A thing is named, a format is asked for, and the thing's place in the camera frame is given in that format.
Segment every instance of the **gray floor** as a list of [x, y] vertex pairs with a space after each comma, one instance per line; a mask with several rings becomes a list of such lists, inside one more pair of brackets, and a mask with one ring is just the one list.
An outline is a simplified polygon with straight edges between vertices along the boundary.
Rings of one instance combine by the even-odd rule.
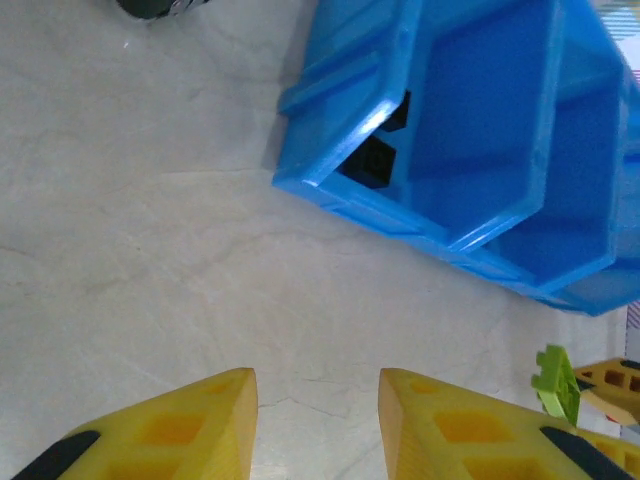
[[381, 480], [381, 367], [535, 407], [546, 343], [576, 365], [623, 353], [622, 312], [559, 313], [271, 188], [312, 13], [216, 0], [149, 27], [106, 0], [4, 2], [0, 477], [81, 422], [253, 366], [252, 478]]

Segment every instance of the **black wheel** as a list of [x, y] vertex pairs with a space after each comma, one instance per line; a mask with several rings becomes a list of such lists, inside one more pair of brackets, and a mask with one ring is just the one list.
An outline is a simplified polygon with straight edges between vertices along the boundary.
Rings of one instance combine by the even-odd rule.
[[129, 15], [141, 20], [178, 15], [209, 0], [117, 0]]

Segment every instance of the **green plastic piece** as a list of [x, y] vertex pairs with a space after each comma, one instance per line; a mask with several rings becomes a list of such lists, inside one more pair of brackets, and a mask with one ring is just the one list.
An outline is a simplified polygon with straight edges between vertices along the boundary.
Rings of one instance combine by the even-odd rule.
[[557, 345], [547, 345], [546, 352], [538, 352], [536, 364], [541, 367], [541, 373], [531, 378], [531, 386], [538, 393], [544, 410], [552, 417], [564, 418], [576, 426], [580, 389], [567, 351]]

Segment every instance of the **blue plastic crate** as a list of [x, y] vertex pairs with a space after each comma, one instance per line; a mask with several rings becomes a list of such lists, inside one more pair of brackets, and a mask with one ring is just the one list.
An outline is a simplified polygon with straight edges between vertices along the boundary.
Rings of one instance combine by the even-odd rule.
[[274, 184], [600, 313], [640, 297], [631, 78], [585, 0], [321, 0]]

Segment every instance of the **yellow foam block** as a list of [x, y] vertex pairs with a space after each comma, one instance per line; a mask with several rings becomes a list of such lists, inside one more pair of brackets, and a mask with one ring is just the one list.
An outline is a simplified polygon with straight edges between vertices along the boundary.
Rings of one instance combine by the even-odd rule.
[[248, 480], [255, 373], [221, 373], [78, 427], [100, 438], [60, 480]]
[[542, 427], [576, 434], [640, 474], [634, 445], [406, 370], [382, 370], [379, 416], [390, 480], [590, 480]]
[[621, 425], [640, 420], [640, 365], [624, 358], [574, 369], [576, 378], [593, 385], [581, 398]]

